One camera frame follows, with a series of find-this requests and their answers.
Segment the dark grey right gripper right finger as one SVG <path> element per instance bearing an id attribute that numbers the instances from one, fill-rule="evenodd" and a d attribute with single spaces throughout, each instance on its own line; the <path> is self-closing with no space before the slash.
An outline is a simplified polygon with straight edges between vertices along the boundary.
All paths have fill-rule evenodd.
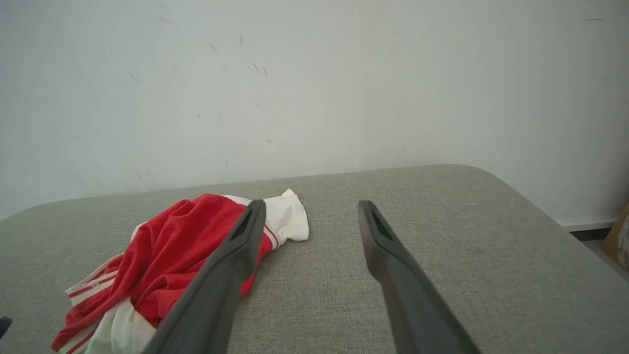
<path id="1" fill-rule="evenodd" d="M 368 270 L 380 283 L 399 354 L 478 354 L 479 348 L 377 206 L 358 204 Z"/>

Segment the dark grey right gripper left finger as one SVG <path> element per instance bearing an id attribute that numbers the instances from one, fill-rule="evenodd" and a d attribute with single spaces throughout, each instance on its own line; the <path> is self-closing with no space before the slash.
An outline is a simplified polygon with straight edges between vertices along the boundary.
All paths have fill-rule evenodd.
<path id="1" fill-rule="evenodd" d="M 252 201 L 144 348 L 146 354 L 225 354 L 243 283 L 254 273 L 266 205 Z"/>

